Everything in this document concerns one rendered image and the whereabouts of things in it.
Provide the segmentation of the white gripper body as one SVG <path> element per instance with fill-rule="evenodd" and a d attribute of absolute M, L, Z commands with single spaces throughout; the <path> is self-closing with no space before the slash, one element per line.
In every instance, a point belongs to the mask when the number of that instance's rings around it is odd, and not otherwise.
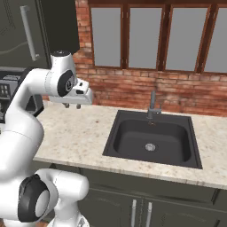
<path fill-rule="evenodd" d="M 88 89 L 85 94 L 77 94 L 75 90 L 71 90 L 64 97 L 49 97 L 53 103 L 65 103 L 76 105 L 91 105 L 92 104 L 92 90 Z"/>

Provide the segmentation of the dark green panel under sink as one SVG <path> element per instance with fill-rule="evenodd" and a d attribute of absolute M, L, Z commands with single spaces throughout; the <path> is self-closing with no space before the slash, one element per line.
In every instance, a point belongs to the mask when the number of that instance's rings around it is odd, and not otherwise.
<path fill-rule="evenodd" d="M 147 196 L 215 204 L 219 189 L 190 184 L 180 184 L 141 176 L 130 176 L 107 171 L 81 168 L 80 172 L 88 177 L 90 183 L 125 192 L 141 192 Z"/>

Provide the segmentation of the black sink basin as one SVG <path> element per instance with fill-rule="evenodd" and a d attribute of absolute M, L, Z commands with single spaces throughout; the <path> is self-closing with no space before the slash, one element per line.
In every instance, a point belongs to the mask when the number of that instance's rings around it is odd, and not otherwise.
<path fill-rule="evenodd" d="M 119 110 L 105 156 L 202 169 L 192 118 Z"/>

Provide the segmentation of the dark grey wall cupboard door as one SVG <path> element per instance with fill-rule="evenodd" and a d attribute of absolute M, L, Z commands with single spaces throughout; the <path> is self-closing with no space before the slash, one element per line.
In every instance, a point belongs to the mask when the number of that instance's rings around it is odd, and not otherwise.
<path fill-rule="evenodd" d="M 27 19 L 37 61 L 30 56 L 20 7 L 28 5 Z M 40 67 L 51 65 L 50 51 L 40 0 L 0 0 L 0 67 Z"/>

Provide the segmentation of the black coffee machine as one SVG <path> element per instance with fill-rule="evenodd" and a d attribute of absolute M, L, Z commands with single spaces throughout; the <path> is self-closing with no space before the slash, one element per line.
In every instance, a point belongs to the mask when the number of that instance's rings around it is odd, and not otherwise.
<path fill-rule="evenodd" d="M 27 67 L 21 72 L 0 70 L 0 123 L 5 124 L 6 112 L 13 103 L 20 85 L 31 70 L 32 67 Z M 22 99 L 20 107 L 23 111 L 37 117 L 44 109 L 43 98 L 41 95 L 26 95 Z"/>

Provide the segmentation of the brown framed window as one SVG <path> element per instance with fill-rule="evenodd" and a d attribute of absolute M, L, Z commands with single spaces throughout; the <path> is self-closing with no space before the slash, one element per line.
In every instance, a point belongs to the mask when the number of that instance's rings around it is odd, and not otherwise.
<path fill-rule="evenodd" d="M 227 0 L 88 0 L 95 67 L 227 74 Z"/>

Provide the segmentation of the dark green base cupboard door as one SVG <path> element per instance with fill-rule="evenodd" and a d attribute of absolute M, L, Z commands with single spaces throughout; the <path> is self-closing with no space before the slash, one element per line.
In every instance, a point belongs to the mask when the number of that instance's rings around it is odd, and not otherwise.
<path fill-rule="evenodd" d="M 165 200 L 145 199 L 141 227 L 145 227 L 148 202 L 153 210 L 150 227 L 227 227 L 227 212 Z"/>
<path fill-rule="evenodd" d="M 90 227 L 131 227 L 132 200 L 137 200 L 135 227 L 139 227 L 142 199 L 138 196 L 90 189 L 78 206 Z"/>

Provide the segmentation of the dark wall cupboard body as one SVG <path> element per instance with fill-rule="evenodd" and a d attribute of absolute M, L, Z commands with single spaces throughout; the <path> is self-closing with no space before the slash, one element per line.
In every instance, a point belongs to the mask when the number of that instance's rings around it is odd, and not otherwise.
<path fill-rule="evenodd" d="M 40 0 L 49 49 L 80 50 L 75 0 Z"/>

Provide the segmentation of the grey sink tap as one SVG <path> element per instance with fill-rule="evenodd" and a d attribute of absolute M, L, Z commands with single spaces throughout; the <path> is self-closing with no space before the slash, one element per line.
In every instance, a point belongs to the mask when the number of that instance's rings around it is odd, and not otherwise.
<path fill-rule="evenodd" d="M 161 107 L 155 107 L 156 92 L 153 90 L 151 93 L 151 102 L 147 110 L 147 118 L 151 120 L 155 114 L 161 113 Z"/>

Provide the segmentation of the dark green drawer front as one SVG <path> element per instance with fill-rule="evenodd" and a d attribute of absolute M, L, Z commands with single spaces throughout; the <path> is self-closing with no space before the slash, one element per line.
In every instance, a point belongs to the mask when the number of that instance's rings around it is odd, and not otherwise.
<path fill-rule="evenodd" d="M 62 164 L 57 164 L 52 162 L 44 162 L 39 160 L 33 160 L 29 167 L 29 170 L 32 173 L 35 173 L 37 170 L 43 169 L 43 168 L 47 168 L 48 172 L 54 175 L 56 175 L 61 171 L 66 171 L 66 172 L 71 172 L 76 174 L 80 173 L 80 170 L 77 167 L 72 167 L 72 166 L 62 165 Z"/>
<path fill-rule="evenodd" d="M 214 208 L 227 212 L 227 190 L 215 190 L 213 205 Z"/>

